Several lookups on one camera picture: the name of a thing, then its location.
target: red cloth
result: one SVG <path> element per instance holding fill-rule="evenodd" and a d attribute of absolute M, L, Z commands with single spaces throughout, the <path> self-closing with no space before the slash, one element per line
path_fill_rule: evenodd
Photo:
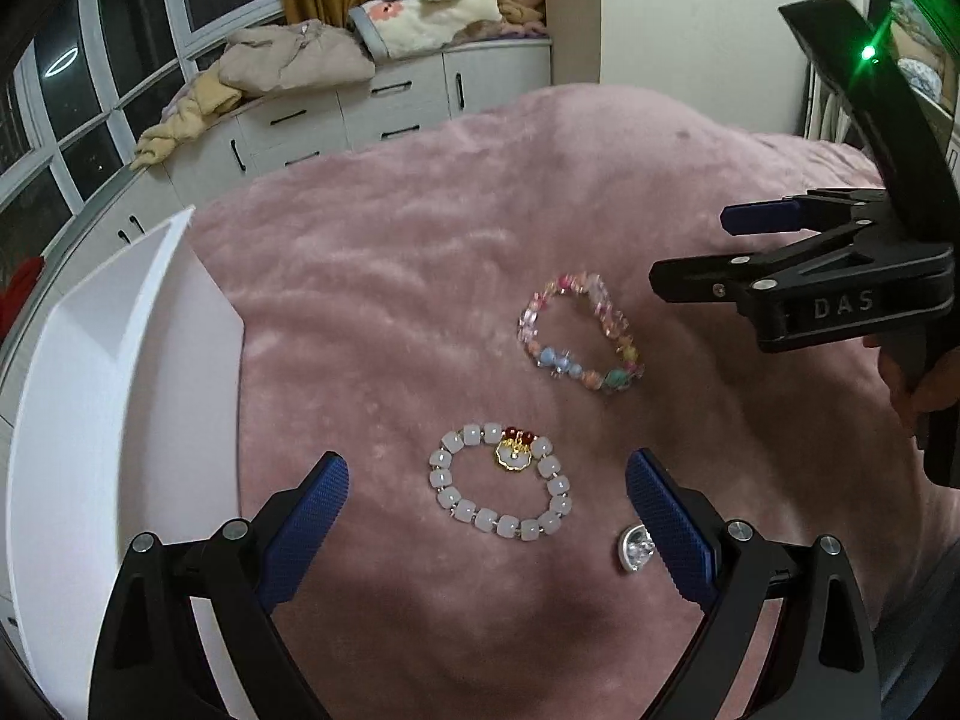
<path fill-rule="evenodd" d="M 20 264 L 7 291 L 0 295 L 0 341 L 7 337 L 13 322 L 37 285 L 43 271 L 43 258 L 31 257 Z"/>

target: human hand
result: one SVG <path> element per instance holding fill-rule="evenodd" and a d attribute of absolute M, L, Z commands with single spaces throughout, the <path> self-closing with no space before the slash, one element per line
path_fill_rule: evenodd
<path fill-rule="evenodd" d="M 863 346 L 877 348 L 880 339 L 867 336 Z M 890 388 L 890 405 L 911 434 L 917 432 L 917 419 L 922 413 L 939 412 L 960 401 L 960 347 L 940 357 L 914 391 L 907 386 L 901 367 L 883 349 L 877 358 L 880 378 Z"/>

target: blue gripper pad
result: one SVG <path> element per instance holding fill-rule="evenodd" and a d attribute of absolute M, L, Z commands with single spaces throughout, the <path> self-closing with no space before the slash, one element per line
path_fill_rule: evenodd
<path fill-rule="evenodd" d="M 731 235 L 797 232 L 803 229 L 803 202 L 795 197 L 786 197 L 783 200 L 728 205 L 720 214 L 720 224 Z"/>
<path fill-rule="evenodd" d="M 718 595 L 716 557 L 648 452 L 637 450 L 627 461 L 627 495 L 680 595 L 706 614 Z"/>
<path fill-rule="evenodd" d="M 296 594 L 347 500 L 349 484 L 347 463 L 330 458 L 264 550 L 256 595 L 267 614 Z"/>

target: white wall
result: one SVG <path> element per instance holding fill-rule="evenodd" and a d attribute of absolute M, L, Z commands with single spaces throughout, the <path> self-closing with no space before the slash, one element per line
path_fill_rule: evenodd
<path fill-rule="evenodd" d="M 656 89 L 722 124 L 793 132 L 806 61 L 776 9 L 794 1 L 602 0 L 601 81 Z"/>
<path fill-rule="evenodd" d="M 553 37 L 553 82 L 600 80 L 601 0 L 546 0 Z"/>

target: green bead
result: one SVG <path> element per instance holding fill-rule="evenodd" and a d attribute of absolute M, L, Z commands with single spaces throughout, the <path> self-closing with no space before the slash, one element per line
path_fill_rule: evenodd
<path fill-rule="evenodd" d="M 630 374 L 622 368 L 614 368 L 603 380 L 610 389 L 624 389 L 630 385 Z"/>

